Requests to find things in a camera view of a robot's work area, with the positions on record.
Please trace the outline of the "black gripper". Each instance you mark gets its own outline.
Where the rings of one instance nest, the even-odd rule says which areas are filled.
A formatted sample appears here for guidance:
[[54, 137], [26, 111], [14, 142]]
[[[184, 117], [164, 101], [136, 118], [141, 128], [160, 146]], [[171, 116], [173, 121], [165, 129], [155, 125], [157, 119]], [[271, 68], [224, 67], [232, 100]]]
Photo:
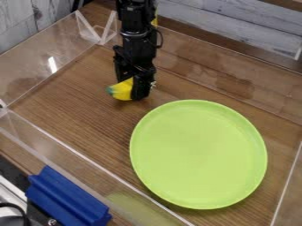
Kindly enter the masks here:
[[122, 45], [114, 45], [113, 62], [116, 80], [122, 82], [133, 76], [131, 99], [139, 101], [149, 95], [155, 81], [156, 68], [156, 30], [143, 33], [120, 31]]

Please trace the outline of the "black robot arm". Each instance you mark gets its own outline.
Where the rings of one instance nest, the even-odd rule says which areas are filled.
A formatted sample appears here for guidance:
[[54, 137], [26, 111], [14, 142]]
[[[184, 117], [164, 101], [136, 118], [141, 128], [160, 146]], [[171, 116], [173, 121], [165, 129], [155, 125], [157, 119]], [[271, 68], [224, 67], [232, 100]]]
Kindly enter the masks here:
[[116, 0], [116, 13], [122, 45], [113, 46], [117, 83], [108, 93], [120, 101], [139, 101], [156, 84], [153, 59], [163, 46], [156, 39], [163, 38], [155, 26], [156, 0]]

